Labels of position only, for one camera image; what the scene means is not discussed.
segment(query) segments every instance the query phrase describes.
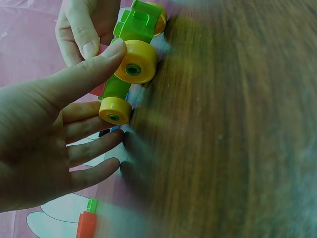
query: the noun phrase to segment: wood grain surface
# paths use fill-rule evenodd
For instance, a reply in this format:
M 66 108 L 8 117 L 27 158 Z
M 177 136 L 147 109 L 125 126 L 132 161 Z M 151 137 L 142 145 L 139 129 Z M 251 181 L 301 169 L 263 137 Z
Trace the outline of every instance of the wood grain surface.
M 145 238 L 317 237 L 317 1 L 183 0 L 121 171 Z

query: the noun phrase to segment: plastic toy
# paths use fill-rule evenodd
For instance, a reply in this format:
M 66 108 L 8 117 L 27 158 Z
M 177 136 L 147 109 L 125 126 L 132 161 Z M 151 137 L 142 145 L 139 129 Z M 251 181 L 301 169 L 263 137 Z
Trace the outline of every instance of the plastic toy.
M 134 0 L 131 10 L 124 11 L 113 31 L 113 41 L 123 39 L 127 54 L 114 75 L 91 92 L 102 101 L 99 116 L 103 120 L 115 125 L 130 121 L 132 107 L 126 101 L 127 94 L 132 83 L 153 79 L 159 58 L 150 42 L 165 30 L 166 21 L 166 11 L 157 3 Z
M 87 204 L 87 212 L 96 213 L 98 200 L 95 198 L 89 199 Z
M 89 199 L 87 210 L 79 215 L 76 238 L 94 238 L 97 222 L 97 205 L 97 199 Z
M 79 215 L 76 238 L 94 238 L 97 216 L 95 213 L 84 211 Z

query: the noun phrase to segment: fingernail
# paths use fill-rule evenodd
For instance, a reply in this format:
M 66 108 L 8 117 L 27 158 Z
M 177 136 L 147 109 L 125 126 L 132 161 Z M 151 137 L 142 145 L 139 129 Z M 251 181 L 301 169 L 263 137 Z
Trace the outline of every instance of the fingernail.
M 110 58 L 115 55 L 121 54 L 124 50 L 124 42 L 121 38 L 116 39 L 108 48 L 100 55 L 104 58 Z
M 83 56 L 87 60 L 91 57 L 94 57 L 96 54 L 96 47 L 93 43 L 88 42 L 83 46 Z

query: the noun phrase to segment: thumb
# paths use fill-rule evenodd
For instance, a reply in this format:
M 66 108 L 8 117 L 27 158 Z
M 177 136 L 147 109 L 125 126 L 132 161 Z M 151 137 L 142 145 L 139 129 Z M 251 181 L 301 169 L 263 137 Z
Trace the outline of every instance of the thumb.
M 117 39 L 99 56 L 33 82 L 53 110 L 60 111 L 107 81 L 120 66 L 126 50 L 124 41 Z
M 78 3 L 76 7 L 71 6 L 68 11 L 65 11 L 65 15 L 82 57 L 87 60 L 95 56 L 99 50 L 100 41 L 91 20 L 88 6 Z

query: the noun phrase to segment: red building block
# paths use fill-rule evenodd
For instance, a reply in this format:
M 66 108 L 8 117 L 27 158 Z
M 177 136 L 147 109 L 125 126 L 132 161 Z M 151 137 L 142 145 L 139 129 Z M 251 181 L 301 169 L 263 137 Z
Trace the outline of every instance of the red building block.
M 94 238 L 96 222 L 96 214 L 86 211 L 80 214 L 76 238 Z

